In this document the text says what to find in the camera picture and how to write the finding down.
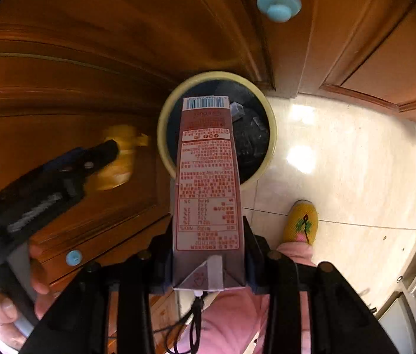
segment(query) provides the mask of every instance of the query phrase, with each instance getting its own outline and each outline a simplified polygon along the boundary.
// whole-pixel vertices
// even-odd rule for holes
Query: blue door knob
[[[301,0],[257,0],[257,7],[275,22],[286,22],[298,14]]]
[[[65,261],[69,266],[77,266],[82,262],[82,253],[79,250],[72,250],[67,253]]]

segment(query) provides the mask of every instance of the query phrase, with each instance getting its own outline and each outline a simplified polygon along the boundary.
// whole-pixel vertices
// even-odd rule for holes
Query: pink pants
[[[304,242],[282,243],[279,252],[296,263],[314,266],[313,247]],[[300,292],[302,354],[311,352],[308,295]],[[257,332],[254,354],[262,352],[267,327],[268,295],[253,295],[250,288],[226,290],[218,294],[202,314],[198,354],[242,354]],[[189,329],[185,329],[177,345],[179,352],[189,350]]]

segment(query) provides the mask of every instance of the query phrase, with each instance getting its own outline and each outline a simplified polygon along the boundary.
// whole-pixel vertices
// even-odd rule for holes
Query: white tile floor
[[[416,124],[314,96],[269,101],[277,148],[264,176],[242,192],[252,229],[275,248],[291,205],[313,202],[313,261],[331,261],[380,308],[416,248]]]

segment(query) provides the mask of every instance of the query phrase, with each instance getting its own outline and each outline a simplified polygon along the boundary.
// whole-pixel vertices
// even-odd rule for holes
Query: wooden door panel
[[[152,240],[152,237],[165,233],[170,219],[171,218],[167,216],[153,223],[151,226],[146,227],[132,238],[129,238],[120,243],[118,246],[115,246],[109,252],[96,257],[95,260],[102,266],[124,262],[131,255],[147,248]],[[46,261],[44,261],[42,257],[40,257],[40,261],[43,262],[44,267],[46,267]],[[72,281],[72,279],[77,275],[78,271],[79,269],[74,269],[72,272],[59,279],[49,278],[52,290],[54,292],[61,292],[64,290],[70,281]]]
[[[137,214],[161,206],[155,221],[168,212],[168,174],[159,160],[155,142],[157,119],[130,114],[25,115],[0,117],[0,189],[29,170],[75,147],[101,143],[105,129],[115,124],[135,126],[149,136],[148,147],[136,149],[129,182],[108,191],[90,192],[34,235],[47,254],[84,241]]]
[[[109,58],[116,71],[124,64],[170,87],[206,70],[270,82],[263,44],[240,0],[2,0],[2,40],[6,52],[18,52],[11,42],[18,40]],[[44,51],[20,44],[24,54],[33,50]]]
[[[285,98],[294,98],[303,73],[308,52],[309,36],[315,0],[301,0],[301,11],[288,22],[273,22],[261,14],[256,0],[245,0],[246,9],[258,20],[258,26],[264,33],[272,64],[275,94]]]
[[[131,112],[158,116],[168,92],[91,65],[0,56],[0,116]]]
[[[118,354],[118,347],[116,339],[109,339],[107,354]]]
[[[48,279],[51,282],[56,281],[60,277],[78,269],[88,262],[94,260],[96,257],[108,252],[111,257],[115,260],[116,253],[111,252],[111,249],[119,245],[128,238],[133,237],[138,232],[147,227],[148,224],[153,223],[155,220],[163,217],[167,214],[167,209],[164,209],[162,206],[153,206],[150,209],[146,209],[141,214],[138,214],[136,217],[132,217],[120,224],[112,226],[110,229],[107,229],[100,234],[93,236],[92,238],[82,242],[82,243],[72,243],[66,239],[65,244],[58,246],[60,253],[54,256],[51,254],[43,254],[40,257],[40,260],[44,261],[43,266],[46,269]],[[69,266],[66,263],[66,256],[69,250],[78,250],[82,254],[82,261],[77,266]],[[128,258],[131,254],[125,252],[126,255],[124,258]]]
[[[413,2],[316,0],[300,92],[318,94],[324,84],[340,86],[393,31]]]
[[[342,86],[398,106],[416,101],[416,5]]]

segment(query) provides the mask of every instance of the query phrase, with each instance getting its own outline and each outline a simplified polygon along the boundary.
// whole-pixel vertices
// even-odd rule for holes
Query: black cable
[[[163,327],[162,329],[155,330],[154,333],[161,333],[163,331],[168,330],[167,334],[164,338],[164,346],[165,351],[169,354],[196,354],[198,352],[199,346],[200,346],[200,334],[201,334],[201,312],[203,310],[203,306],[205,304],[205,298],[208,295],[207,292],[203,292],[203,295],[201,297],[195,297],[195,300],[191,304],[191,308],[183,317],[181,317],[176,323],[170,326]],[[177,343],[180,339],[181,331],[183,330],[183,326],[186,324],[186,322],[190,319],[190,317],[193,315],[193,320],[190,324],[190,350],[179,352],[177,348]],[[173,330],[178,328],[177,335],[175,336],[174,344],[173,344],[173,350],[169,349],[169,336],[172,334]],[[193,341],[193,330],[195,330],[195,339],[196,341]]]

